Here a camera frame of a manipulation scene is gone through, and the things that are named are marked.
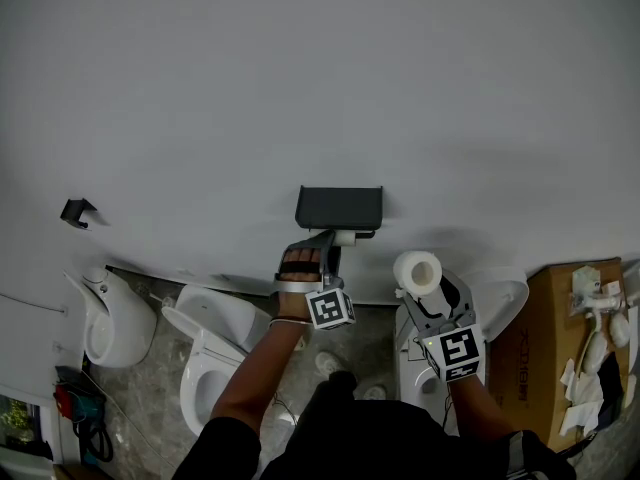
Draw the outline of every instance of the brown cardboard box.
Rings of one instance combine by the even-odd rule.
[[[547,267],[528,280],[527,303],[490,347],[492,396],[517,428],[533,430],[554,451],[569,448],[579,439],[576,429],[560,436],[570,405],[560,377],[569,358],[578,363],[590,331],[591,324],[583,316],[569,317],[573,271],[584,265],[600,271],[603,286],[611,281],[624,286],[619,258]],[[615,348],[606,315],[602,327],[609,350],[615,350],[622,387],[626,389],[629,347]]]

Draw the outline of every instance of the wrist strap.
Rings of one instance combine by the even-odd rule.
[[[277,322],[289,322],[292,324],[311,325],[313,322],[308,318],[298,318],[296,316],[275,316],[269,322],[269,328]]]

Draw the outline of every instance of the urinal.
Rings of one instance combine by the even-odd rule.
[[[96,365],[133,366],[151,346],[157,316],[121,278],[103,268],[93,268],[82,278],[64,277],[84,298],[86,321],[84,350]]]

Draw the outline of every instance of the person's left hand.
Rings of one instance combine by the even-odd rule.
[[[283,263],[289,261],[311,261],[320,263],[320,249],[297,249],[288,251],[284,256]],[[306,281],[313,282],[320,280],[320,274],[303,274],[290,273],[282,274],[280,279],[283,281]],[[278,294],[280,302],[280,311],[278,316],[287,317],[294,316],[296,318],[310,319],[309,309],[307,308],[307,299],[303,293],[280,292]]]

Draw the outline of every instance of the toilet paper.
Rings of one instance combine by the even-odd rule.
[[[442,265],[438,258],[427,251],[407,251],[393,264],[393,275],[400,288],[414,298],[435,291],[442,279]]]

